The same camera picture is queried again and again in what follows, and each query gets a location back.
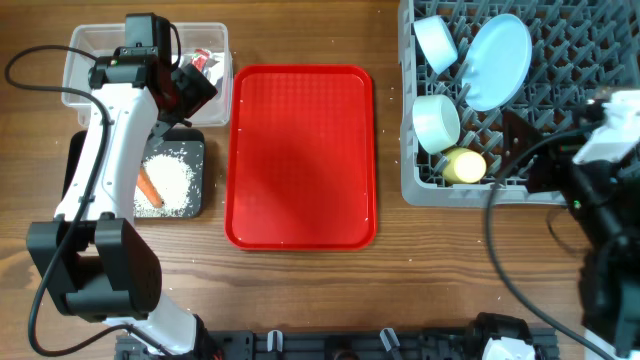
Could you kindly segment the white tissue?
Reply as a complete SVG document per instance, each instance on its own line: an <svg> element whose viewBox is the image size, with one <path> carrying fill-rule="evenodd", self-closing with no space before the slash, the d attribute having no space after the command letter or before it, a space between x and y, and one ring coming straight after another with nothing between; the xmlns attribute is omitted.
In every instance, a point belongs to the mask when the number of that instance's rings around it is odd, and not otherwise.
<svg viewBox="0 0 640 360"><path fill-rule="evenodd" d="M219 87L222 84L224 77L224 56L223 52L212 52L212 57L209 59L205 70L201 72L213 85ZM177 62L180 67L190 64L191 56L194 53L187 53L178 56L177 54L172 56L172 61Z"/></svg>

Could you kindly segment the red snack wrapper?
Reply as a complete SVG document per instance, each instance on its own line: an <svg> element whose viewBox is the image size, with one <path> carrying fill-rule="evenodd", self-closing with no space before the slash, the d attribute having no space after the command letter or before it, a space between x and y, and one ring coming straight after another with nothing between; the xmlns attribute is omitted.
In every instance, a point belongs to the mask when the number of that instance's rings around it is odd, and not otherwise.
<svg viewBox="0 0 640 360"><path fill-rule="evenodd" d="M191 56L190 64L198 71L203 72L211 57L212 53L209 50L197 48Z"/></svg>

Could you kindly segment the yellow plastic cup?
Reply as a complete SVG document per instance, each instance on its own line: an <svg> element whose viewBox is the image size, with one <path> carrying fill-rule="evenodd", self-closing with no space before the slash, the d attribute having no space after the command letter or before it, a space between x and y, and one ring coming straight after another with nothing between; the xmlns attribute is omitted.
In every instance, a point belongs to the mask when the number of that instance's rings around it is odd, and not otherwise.
<svg viewBox="0 0 640 360"><path fill-rule="evenodd" d="M480 181L487 170L486 161L479 153L466 148L453 148L445 153L447 164L443 178L453 184L471 184Z"/></svg>

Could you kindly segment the large light blue plate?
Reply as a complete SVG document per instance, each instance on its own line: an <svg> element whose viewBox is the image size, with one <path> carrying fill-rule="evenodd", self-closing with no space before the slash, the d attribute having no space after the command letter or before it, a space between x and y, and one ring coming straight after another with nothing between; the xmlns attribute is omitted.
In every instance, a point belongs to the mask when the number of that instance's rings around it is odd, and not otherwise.
<svg viewBox="0 0 640 360"><path fill-rule="evenodd" d="M461 79L467 105L488 111L505 105L524 83L532 60L528 27L513 14L491 18L474 37Z"/></svg>

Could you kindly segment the mint green bowl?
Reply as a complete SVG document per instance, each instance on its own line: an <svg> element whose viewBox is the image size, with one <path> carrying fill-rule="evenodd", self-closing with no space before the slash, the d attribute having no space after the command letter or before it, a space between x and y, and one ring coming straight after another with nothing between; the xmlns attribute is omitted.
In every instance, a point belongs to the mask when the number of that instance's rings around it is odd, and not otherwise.
<svg viewBox="0 0 640 360"><path fill-rule="evenodd" d="M460 136L458 111L445 95L417 97L412 105L412 123L420 146L428 154L454 146Z"/></svg>

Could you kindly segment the white rice pile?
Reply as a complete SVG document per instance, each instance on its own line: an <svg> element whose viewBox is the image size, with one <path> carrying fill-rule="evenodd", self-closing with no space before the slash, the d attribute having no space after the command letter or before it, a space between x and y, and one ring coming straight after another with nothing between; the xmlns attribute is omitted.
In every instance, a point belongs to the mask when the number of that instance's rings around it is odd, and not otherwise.
<svg viewBox="0 0 640 360"><path fill-rule="evenodd" d="M195 178L191 167L178 156L156 154L142 165L162 198L164 205L154 208L137 187L134 194L136 218L183 217L193 209L189 194Z"/></svg>

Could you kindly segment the orange carrot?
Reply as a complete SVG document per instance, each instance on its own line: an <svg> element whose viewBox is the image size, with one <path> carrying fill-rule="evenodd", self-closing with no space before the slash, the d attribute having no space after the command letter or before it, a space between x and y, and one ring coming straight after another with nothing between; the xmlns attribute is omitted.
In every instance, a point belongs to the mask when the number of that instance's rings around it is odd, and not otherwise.
<svg viewBox="0 0 640 360"><path fill-rule="evenodd" d="M137 187L145 195L147 200L151 203L151 205L154 208L161 208L164 205L162 198L160 197L158 191L156 190L155 186L151 182L143 166L141 166L139 170L139 174L137 178Z"/></svg>

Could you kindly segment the small light blue bowl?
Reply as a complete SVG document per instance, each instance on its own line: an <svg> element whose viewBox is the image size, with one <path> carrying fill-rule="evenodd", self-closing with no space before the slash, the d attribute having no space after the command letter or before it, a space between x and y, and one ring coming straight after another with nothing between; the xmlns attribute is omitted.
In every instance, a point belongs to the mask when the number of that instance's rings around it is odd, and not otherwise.
<svg viewBox="0 0 640 360"><path fill-rule="evenodd" d="M441 16L417 20L413 29L427 63L436 74L443 73L457 61L456 45Z"/></svg>

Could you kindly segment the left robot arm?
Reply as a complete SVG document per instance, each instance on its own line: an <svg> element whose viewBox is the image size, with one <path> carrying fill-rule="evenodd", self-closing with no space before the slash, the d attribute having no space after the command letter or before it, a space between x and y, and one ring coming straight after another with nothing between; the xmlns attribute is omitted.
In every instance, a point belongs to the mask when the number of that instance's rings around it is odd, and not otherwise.
<svg viewBox="0 0 640 360"><path fill-rule="evenodd" d="M124 330L161 358L218 359L203 321L163 293L160 262L133 224L145 148L188 125L216 93L196 67L172 59L178 40L169 20L130 14L124 44L94 59L75 172L52 220L30 226L27 248L41 275L38 294L61 314Z"/></svg>

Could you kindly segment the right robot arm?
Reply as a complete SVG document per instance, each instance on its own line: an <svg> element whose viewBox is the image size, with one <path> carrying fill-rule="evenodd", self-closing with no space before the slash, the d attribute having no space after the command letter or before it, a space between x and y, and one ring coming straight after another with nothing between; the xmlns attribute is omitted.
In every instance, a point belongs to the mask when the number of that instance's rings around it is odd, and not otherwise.
<svg viewBox="0 0 640 360"><path fill-rule="evenodd" d="M602 359L639 355L639 180L621 172L639 144L639 113L601 106L580 114L574 128L544 135L513 112L503 115L510 160L498 173L502 182L516 167L532 165L531 193L557 191L591 247L578 282L584 334L569 329L533 304L504 270L495 245L490 191L484 210L484 237L494 269L507 289L538 318Z"/></svg>

